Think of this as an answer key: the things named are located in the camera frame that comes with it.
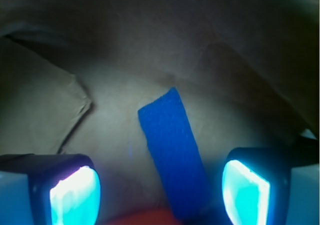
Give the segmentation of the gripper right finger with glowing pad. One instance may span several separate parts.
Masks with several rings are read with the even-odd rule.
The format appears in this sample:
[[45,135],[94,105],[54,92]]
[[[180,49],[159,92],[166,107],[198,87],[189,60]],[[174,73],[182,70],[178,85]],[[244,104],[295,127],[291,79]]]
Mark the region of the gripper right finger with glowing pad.
[[235,148],[222,172],[225,211],[234,225],[318,225],[319,148]]

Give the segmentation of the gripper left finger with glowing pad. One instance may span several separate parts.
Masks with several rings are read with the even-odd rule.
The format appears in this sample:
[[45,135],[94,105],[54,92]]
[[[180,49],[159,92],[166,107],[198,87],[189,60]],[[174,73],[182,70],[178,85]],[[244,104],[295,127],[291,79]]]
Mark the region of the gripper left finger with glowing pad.
[[2,225],[94,225],[101,182],[83,154],[0,157]]

